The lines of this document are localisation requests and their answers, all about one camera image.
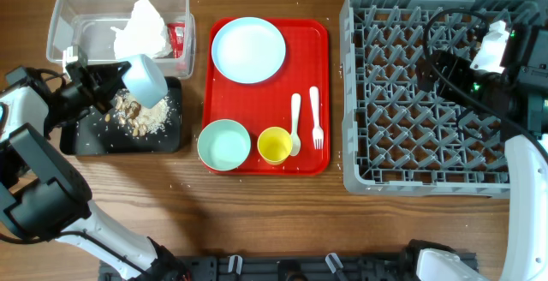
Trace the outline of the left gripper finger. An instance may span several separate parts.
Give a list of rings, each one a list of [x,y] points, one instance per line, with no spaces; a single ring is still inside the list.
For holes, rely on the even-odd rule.
[[[100,113],[107,113],[112,107],[111,100],[116,96],[123,86],[100,86],[92,90],[92,106]]]
[[[117,91],[123,87],[123,76],[130,70],[131,63],[118,62],[88,65],[87,71],[101,91]]]

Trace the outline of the light blue bowl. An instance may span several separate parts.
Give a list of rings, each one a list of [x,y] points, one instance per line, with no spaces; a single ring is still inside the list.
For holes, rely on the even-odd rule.
[[[130,64],[122,81],[141,106],[151,109],[167,95],[168,86],[164,74],[149,56],[138,54],[124,57],[119,63]]]

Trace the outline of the rice and food scraps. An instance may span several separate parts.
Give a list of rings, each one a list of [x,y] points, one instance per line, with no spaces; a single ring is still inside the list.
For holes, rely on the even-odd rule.
[[[169,97],[147,108],[127,89],[122,89],[114,97],[113,113],[105,114],[104,120],[118,123],[119,127],[128,129],[131,136],[138,138],[165,131],[170,112]]]

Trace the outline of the white napkin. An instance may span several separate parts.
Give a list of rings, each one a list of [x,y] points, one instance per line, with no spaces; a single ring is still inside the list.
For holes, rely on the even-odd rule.
[[[172,52],[168,28],[149,0],[138,0],[134,4],[125,28],[110,29],[115,33],[113,51],[116,60],[138,54],[155,59]]]

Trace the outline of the red snack wrapper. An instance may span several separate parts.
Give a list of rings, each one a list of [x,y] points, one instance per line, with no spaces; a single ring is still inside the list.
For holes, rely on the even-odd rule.
[[[169,23],[167,25],[170,37],[170,45],[174,58],[179,58],[184,53],[185,28],[184,22]]]

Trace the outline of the yellow cup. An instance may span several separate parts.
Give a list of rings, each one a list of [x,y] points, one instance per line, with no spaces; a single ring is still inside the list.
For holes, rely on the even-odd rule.
[[[280,165],[290,155],[293,141],[281,127],[269,127],[258,138],[257,148],[262,159],[271,165]]]

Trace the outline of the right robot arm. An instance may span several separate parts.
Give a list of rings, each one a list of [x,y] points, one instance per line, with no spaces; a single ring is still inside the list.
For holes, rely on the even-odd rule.
[[[473,60],[428,51],[419,87],[501,121],[510,182],[503,280],[547,278],[547,30],[493,22]]]

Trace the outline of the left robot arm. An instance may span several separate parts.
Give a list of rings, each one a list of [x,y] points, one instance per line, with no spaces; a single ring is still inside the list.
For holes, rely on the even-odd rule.
[[[76,123],[90,108],[105,113],[123,87],[129,62],[70,63],[69,79],[51,91],[59,74],[20,66],[1,92],[1,222],[4,242],[52,240],[80,248],[123,280],[189,280],[192,273],[166,247],[134,233],[92,198],[85,178],[49,142],[56,127]]]

